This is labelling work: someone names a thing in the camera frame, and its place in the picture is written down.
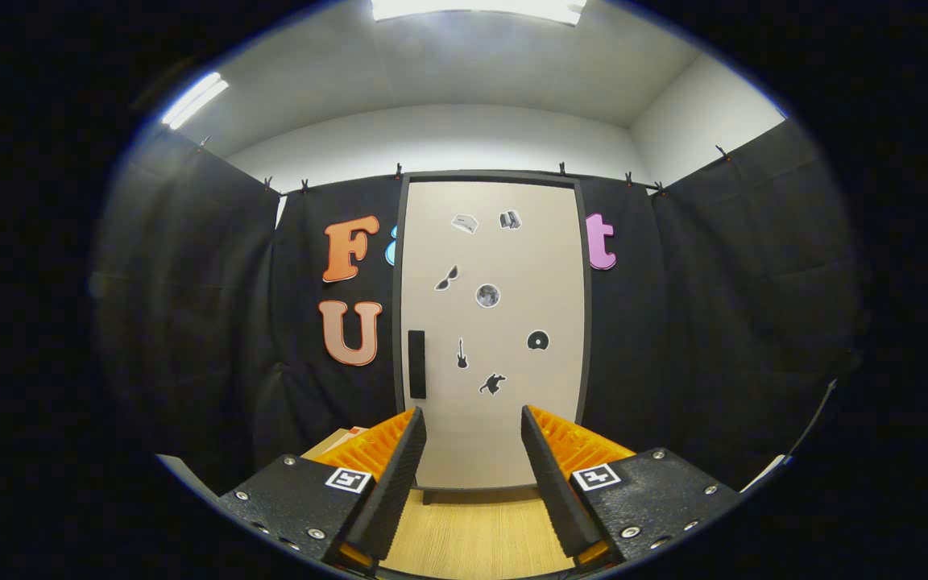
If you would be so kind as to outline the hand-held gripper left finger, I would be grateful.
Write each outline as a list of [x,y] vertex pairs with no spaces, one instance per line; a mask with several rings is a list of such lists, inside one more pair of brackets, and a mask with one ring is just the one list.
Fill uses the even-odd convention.
[[316,458],[280,456],[218,506],[291,551],[342,569],[389,557],[427,441],[419,408]]

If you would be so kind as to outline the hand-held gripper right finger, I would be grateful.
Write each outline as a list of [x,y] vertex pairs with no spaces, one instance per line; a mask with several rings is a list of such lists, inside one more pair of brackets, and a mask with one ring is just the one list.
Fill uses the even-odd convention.
[[634,452],[534,405],[520,438],[564,554],[577,565],[636,565],[678,547],[741,494],[666,448]]

